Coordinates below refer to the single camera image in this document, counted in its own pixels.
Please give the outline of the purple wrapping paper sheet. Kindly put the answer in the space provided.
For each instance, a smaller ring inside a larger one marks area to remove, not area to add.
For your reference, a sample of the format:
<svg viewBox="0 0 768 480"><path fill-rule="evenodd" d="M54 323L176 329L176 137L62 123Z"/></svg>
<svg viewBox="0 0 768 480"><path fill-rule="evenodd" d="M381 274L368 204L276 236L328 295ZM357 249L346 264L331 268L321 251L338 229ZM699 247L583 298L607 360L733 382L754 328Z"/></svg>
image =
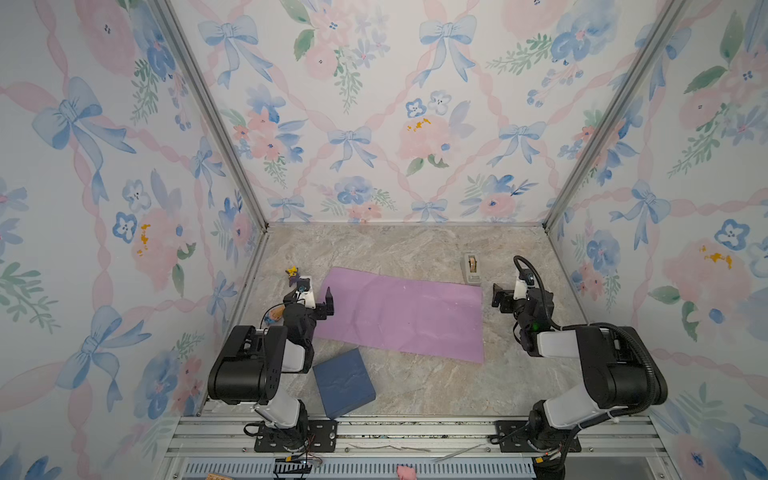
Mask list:
<svg viewBox="0 0 768 480"><path fill-rule="evenodd" d="M478 286L408 280L334 267L320 293L335 313L318 338L482 364L483 291Z"/></svg>

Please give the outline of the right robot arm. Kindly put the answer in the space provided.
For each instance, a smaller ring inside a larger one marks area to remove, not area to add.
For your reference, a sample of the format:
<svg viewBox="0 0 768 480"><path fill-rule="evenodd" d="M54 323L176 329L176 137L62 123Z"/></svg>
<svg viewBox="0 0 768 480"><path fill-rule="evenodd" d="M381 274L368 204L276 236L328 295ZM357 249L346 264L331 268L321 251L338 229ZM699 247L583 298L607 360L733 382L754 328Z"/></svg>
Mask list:
<svg viewBox="0 0 768 480"><path fill-rule="evenodd" d="M608 323L557 326L553 295L519 280L493 286L491 305L515 319L513 335L532 358L579 361L582 380L534 404L524 423L498 421L489 442L503 451L571 450L578 432L666 401L668 387L636 330Z"/></svg>

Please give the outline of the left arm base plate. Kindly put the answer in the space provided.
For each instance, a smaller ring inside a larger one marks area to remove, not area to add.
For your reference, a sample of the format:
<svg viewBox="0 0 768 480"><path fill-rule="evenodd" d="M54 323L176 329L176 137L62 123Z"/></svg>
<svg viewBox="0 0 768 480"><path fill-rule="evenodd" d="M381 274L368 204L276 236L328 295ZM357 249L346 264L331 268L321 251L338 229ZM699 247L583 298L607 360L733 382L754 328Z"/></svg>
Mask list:
<svg viewBox="0 0 768 480"><path fill-rule="evenodd" d="M270 428L264 422L249 423L244 433L254 439L257 453L333 453L338 423L333 420L300 420L289 429Z"/></svg>

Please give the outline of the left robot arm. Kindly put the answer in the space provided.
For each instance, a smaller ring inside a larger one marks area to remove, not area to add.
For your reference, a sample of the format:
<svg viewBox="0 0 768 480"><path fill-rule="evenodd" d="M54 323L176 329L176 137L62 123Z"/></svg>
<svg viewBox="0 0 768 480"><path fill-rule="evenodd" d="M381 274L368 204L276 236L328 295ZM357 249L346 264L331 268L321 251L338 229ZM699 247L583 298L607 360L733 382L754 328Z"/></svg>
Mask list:
<svg viewBox="0 0 768 480"><path fill-rule="evenodd" d="M306 374L314 360L317 323L334 314L330 290L325 300L306 305L308 293L284 298L280 324L258 329L236 326L230 332L207 382L208 396L228 405L249 404L260 417L244 433L255 439L257 452L298 452L310 446L310 420L305 404L280 386L285 374Z"/></svg>

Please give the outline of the dark blue gift box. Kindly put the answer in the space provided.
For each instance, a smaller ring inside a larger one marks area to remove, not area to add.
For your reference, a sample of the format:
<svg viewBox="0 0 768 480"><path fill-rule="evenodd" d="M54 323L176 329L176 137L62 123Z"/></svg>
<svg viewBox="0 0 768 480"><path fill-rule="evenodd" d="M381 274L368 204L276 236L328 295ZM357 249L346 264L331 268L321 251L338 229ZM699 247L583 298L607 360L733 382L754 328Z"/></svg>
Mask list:
<svg viewBox="0 0 768 480"><path fill-rule="evenodd" d="M358 349L313 367L323 404L330 419L344 416L376 399L376 391Z"/></svg>

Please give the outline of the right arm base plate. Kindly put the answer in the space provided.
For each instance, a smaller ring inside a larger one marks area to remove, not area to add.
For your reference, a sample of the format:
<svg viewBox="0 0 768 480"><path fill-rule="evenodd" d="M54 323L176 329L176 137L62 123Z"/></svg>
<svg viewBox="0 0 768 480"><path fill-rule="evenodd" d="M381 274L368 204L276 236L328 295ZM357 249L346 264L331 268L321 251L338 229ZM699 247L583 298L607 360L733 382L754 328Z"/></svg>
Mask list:
<svg viewBox="0 0 768 480"><path fill-rule="evenodd" d="M503 453L556 453L565 444L569 430L544 427L536 430L527 420L498 420L488 437Z"/></svg>

